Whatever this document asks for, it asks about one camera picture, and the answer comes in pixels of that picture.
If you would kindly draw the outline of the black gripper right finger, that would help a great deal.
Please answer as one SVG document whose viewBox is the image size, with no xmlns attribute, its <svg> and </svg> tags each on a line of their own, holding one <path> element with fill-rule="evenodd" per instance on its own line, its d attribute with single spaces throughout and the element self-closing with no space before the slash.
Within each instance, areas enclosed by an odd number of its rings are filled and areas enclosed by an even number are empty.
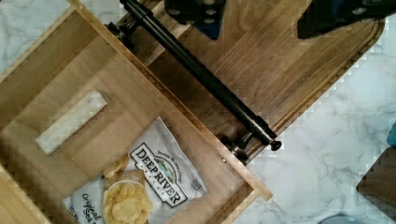
<svg viewBox="0 0 396 224">
<path fill-rule="evenodd" d="M 358 21 L 382 20 L 395 11 L 396 0 L 312 0 L 297 22 L 297 36 L 314 38 Z"/>
</svg>

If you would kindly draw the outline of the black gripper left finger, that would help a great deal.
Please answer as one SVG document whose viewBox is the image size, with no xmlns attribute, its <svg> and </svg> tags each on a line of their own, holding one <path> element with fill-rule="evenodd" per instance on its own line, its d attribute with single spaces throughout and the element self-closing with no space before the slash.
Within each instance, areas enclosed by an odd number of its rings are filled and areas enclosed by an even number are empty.
<svg viewBox="0 0 396 224">
<path fill-rule="evenodd" d="M 192 24 L 211 40 L 217 40 L 227 0 L 164 0 L 165 11 L 181 24 Z"/>
</svg>

